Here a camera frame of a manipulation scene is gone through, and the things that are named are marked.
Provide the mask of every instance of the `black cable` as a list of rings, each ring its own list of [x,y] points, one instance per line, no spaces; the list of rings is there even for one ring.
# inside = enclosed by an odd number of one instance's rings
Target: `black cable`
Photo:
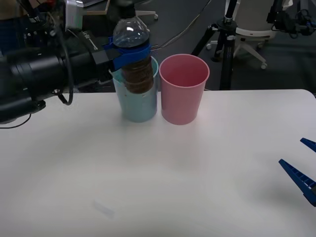
[[[31,118],[31,114],[30,114],[30,116],[29,116],[23,123],[21,123],[21,124],[19,124],[19,125],[16,125],[16,126],[13,126],[13,127],[0,127],[0,129],[12,129],[12,128],[20,127],[20,126],[26,124],[26,123],[30,120],[30,118]]]
[[[204,5],[204,7],[202,8],[202,10],[201,10],[201,11],[199,12],[199,14],[197,15],[197,18],[196,18],[193,22],[190,23],[190,24],[192,24],[191,27],[195,24],[195,22],[198,20],[198,18],[200,17],[200,15],[202,14],[202,12],[205,10],[205,8],[210,4],[210,2],[211,2],[211,0],[208,0],[208,1],[207,1],[207,3]],[[180,38],[181,38],[182,36],[184,36],[186,33],[183,34],[181,37],[177,38],[176,40],[174,40],[174,42],[172,42],[172,43],[170,43],[170,44],[168,44],[168,45],[165,45],[165,44],[168,43],[170,40],[172,40],[173,38],[176,38],[177,36],[179,36],[179,35],[182,34],[183,32],[184,32],[184,31],[181,31],[181,32],[177,33],[175,36],[169,38],[166,42],[164,42],[163,44],[161,44],[159,47],[153,48],[152,50],[162,49],[162,48],[164,48],[164,47],[167,47],[167,46],[169,46],[169,45],[175,43],[178,39],[180,39]]]
[[[70,57],[68,54],[68,50],[65,44],[65,40],[63,37],[63,34],[61,33],[61,30],[58,28],[57,29],[57,37],[58,37],[58,41],[60,43],[60,45],[63,48],[63,51],[65,53],[65,58],[66,58],[66,64],[67,64],[67,72],[68,72],[68,87],[69,87],[69,99],[68,101],[66,100],[66,98],[64,97],[64,95],[62,93],[57,94],[58,98],[61,100],[61,102],[63,102],[63,104],[65,105],[71,105],[74,99],[74,77],[73,77],[73,69],[70,63]]]

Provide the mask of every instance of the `blue cup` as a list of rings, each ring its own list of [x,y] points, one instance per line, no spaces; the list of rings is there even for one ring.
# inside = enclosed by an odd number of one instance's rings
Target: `blue cup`
[[[122,108],[123,116],[132,122],[145,122],[155,116],[157,112],[157,90],[158,90],[158,62],[152,57],[154,72],[153,87],[141,94],[131,93],[124,85],[122,70],[113,72],[113,82]]]

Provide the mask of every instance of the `cup rim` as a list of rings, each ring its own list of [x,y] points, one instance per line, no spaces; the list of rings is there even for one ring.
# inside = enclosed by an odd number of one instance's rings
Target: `cup rim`
[[[168,81],[161,75],[161,66],[164,64],[164,62],[165,62],[167,59],[172,58],[172,57],[175,57],[175,56],[180,56],[180,55],[189,55],[189,56],[191,56],[191,57],[194,57],[194,58],[200,60],[200,61],[207,67],[207,77],[206,77],[206,79],[205,79],[204,81],[202,81],[201,83],[199,83],[199,84],[197,84],[197,85],[193,85],[193,86],[179,86],[179,85],[175,85],[175,84],[172,84],[172,83],[168,82]],[[203,83],[205,83],[205,82],[207,81],[207,79],[209,78],[210,70],[209,70],[208,64],[205,63],[205,61],[202,60],[201,58],[196,57],[196,56],[191,55],[191,54],[187,54],[187,53],[179,53],[179,54],[171,55],[171,56],[165,58],[165,59],[162,61],[162,63],[161,63],[160,66],[159,66],[159,75],[160,75],[161,79],[162,79],[164,82],[166,82],[167,84],[169,84],[169,85],[171,85],[171,86],[174,86],[174,87],[177,87],[177,88],[181,88],[181,89],[190,89],[190,88],[198,87],[198,86],[202,85]]]

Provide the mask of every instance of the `black mount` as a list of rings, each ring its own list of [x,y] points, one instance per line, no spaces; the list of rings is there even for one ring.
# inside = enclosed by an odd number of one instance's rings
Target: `black mount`
[[[198,56],[208,41],[213,37],[216,32],[219,32],[218,43],[215,50],[213,62],[220,61],[220,54],[224,47],[222,73],[220,81],[220,90],[230,90],[233,74],[233,59],[236,40],[236,28],[237,24],[233,21],[233,13],[237,4],[237,0],[231,0],[223,19],[217,21],[216,24],[212,24],[207,28],[204,36],[196,45],[192,52],[192,55]]]

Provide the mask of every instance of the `table surface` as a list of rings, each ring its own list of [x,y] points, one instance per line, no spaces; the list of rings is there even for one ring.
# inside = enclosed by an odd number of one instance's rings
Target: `table surface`
[[[184,126],[160,108],[125,121],[115,94],[51,98],[0,131],[0,236],[315,236],[316,209],[278,164],[316,179],[300,143],[315,121],[304,90],[205,92]]]

